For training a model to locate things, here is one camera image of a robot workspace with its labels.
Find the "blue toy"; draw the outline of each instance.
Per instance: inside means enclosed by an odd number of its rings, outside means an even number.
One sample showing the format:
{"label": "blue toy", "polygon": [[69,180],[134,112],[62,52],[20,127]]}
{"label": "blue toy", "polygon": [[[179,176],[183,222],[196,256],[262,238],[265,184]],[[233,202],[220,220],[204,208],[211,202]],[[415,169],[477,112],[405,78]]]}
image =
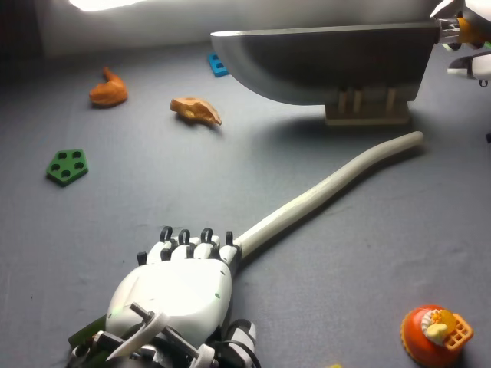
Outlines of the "blue toy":
{"label": "blue toy", "polygon": [[208,62],[209,66],[212,68],[213,73],[215,74],[215,77],[223,77],[224,75],[227,75],[229,73],[227,68],[223,66],[222,62],[218,58],[216,52],[208,55]]}

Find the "gray tabletop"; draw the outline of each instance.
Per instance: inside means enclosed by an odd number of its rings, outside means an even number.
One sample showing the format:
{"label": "gray tabletop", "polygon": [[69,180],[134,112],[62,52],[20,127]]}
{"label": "gray tabletop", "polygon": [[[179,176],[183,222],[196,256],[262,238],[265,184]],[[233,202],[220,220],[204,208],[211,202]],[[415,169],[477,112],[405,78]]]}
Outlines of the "gray tabletop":
{"label": "gray tabletop", "polygon": [[[17,69],[0,95],[0,357],[63,367],[67,338],[104,314],[164,225],[236,235],[365,149],[412,130],[424,153],[372,170],[272,241],[238,274],[233,317],[254,321],[264,367],[414,367],[400,345],[413,307],[442,304],[475,329],[462,366],[491,362],[489,91],[446,75],[436,48],[413,123],[330,130],[322,107],[276,103],[215,78],[209,45],[139,50]],[[130,99],[91,108],[112,67]],[[199,96],[219,129],[187,126],[173,97]],[[54,153],[84,149],[89,173],[46,180]]]}

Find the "gray wall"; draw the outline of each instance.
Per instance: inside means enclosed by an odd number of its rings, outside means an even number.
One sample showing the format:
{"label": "gray wall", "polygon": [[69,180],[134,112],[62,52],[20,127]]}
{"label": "gray wall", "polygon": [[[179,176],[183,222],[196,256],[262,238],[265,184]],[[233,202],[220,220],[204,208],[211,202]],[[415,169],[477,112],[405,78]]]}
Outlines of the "gray wall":
{"label": "gray wall", "polygon": [[212,31],[390,23],[427,18],[439,0],[149,0],[84,12],[35,0],[48,57],[182,44]]}

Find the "knife stand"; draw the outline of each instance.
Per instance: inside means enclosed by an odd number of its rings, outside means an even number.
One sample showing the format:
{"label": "knife stand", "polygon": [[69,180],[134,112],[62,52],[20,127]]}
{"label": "knife stand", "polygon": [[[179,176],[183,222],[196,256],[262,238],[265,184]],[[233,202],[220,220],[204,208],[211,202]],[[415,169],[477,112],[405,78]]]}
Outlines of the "knife stand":
{"label": "knife stand", "polygon": [[353,98],[348,92],[339,92],[338,105],[326,105],[326,124],[333,127],[373,125],[401,125],[410,120],[406,101],[396,101],[397,88],[388,88],[385,103],[364,103],[363,91],[355,90]]}

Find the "table surface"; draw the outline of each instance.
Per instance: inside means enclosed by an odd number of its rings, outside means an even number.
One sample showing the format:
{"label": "table surface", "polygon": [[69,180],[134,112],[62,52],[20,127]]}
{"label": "table surface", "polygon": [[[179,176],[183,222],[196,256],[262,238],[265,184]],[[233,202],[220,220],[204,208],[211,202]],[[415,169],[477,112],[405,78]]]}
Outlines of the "table surface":
{"label": "table surface", "polygon": [[[447,76],[437,47],[409,126],[328,129],[323,108],[266,100],[215,78],[207,44],[18,67],[0,88],[0,357],[62,368],[67,338],[112,293],[164,225],[241,234],[369,147],[421,130],[426,149],[372,170],[287,231],[236,277],[232,317],[254,321],[264,367],[415,367],[400,345],[412,308],[442,304],[475,329],[461,367],[491,362],[491,130],[487,89]],[[91,108],[104,66],[129,100]],[[173,97],[209,100],[218,129],[187,126]],[[44,177],[80,149],[89,173]]]}

